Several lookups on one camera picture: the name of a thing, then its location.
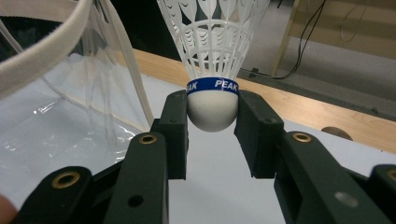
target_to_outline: badminton shuttlecock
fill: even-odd
[[[233,81],[269,0],[157,0],[190,75],[188,115],[206,132],[235,120],[238,84]]]

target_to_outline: shuttlecock cork base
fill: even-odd
[[[187,113],[199,129],[214,133],[229,127],[238,111],[238,84],[224,77],[201,77],[187,84]]]

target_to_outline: blue band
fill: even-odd
[[[201,77],[187,84],[187,95],[197,91],[229,91],[238,95],[239,86],[224,77]]]

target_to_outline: black cable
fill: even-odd
[[[256,72],[248,71],[247,69],[244,69],[244,68],[241,68],[241,70],[244,70],[244,71],[247,71],[247,72],[249,72],[249,73],[252,73],[252,74],[255,74],[255,75],[259,75],[259,76],[262,76],[262,77],[269,77],[269,78],[272,78],[272,79],[285,79],[285,78],[288,78],[288,77],[291,77],[292,75],[294,75],[295,72],[297,71],[298,67],[299,67],[300,64],[301,64],[301,59],[303,58],[303,54],[304,54],[304,50],[305,50],[306,44],[307,44],[307,42],[309,41],[309,38],[311,37],[311,35],[312,35],[312,33],[313,33],[313,31],[314,31],[314,29],[315,29],[317,23],[318,23],[318,20],[319,20],[319,18],[320,18],[320,15],[321,15],[321,13],[322,13],[322,10],[323,10],[323,8],[324,8],[324,5],[325,5],[326,1],[327,1],[327,0],[323,0],[323,2],[320,4],[320,6],[318,7],[318,9],[315,11],[314,15],[312,15],[312,17],[309,19],[308,23],[306,24],[305,28],[303,29],[303,32],[302,32],[302,34],[301,34],[301,36],[300,36],[300,43],[299,43],[299,47],[298,47],[298,55],[297,55],[296,64],[293,66],[293,68],[292,68],[285,76],[283,76],[283,77],[270,77],[270,76],[265,75],[265,74],[262,74],[262,73],[256,73]],[[303,49],[301,49],[305,31],[307,30],[307,28],[308,28],[309,24],[311,23],[311,21],[312,21],[316,16],[317,16],[317,18],[316,18],[316,20],[315,20],[315,22],[314,22],[314,24],[313,24],[313,26],[312,26],[311,31],[309,32],[308,37],[307,37],[306,40],[305,40]]]

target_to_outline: transparent plastic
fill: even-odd
[[[54,170],[121,161],[152,115],[108,0],[0,0],[0,19],[0,193],[19,207]]]

